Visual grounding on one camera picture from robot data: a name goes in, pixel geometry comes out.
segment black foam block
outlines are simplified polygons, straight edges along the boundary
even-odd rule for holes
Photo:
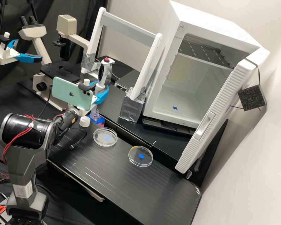
[[[238,92],[244,111],[266,105],[260,85],[255,85]]]

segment microscope focus knob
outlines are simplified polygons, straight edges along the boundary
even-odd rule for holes
[[[47,85],[45,82],[40,82],[37,84],[38,91],[45,91],[47,89]]]

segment blue cross mark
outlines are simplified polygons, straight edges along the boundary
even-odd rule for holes
[[[138,157],[139,157],[140,159],[144,159],[144,158],[145,158],[144,154],[142,154],[142,153],[139,153],[139,154],[138,154]]]

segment white bottle cap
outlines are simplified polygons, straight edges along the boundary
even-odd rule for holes
[[[82,127],[88,127],[91,123],[91,119],[87,116],[81,117],[79,121],[79,125]]]
[[[90,85],[90,80],[85,78],[84,81],[83,81],[83,85],[84,86],[89,86]]]
[[[8,32],[5,32],[3,36],[4,36],[4,37],[6,37],[6,38],[9,38],[9,36],[10,36],[10,33],[8,33]]]

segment petri dish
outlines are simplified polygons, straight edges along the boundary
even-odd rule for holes
[[[152,152],[143,146],[134,146],[130,149],[129,160],[139,167],[147,167],[153,162]]]
[[[102,147],[111,147],[118,141],[118,135],[114,130],[103,127],[95,130],[93,139]]]

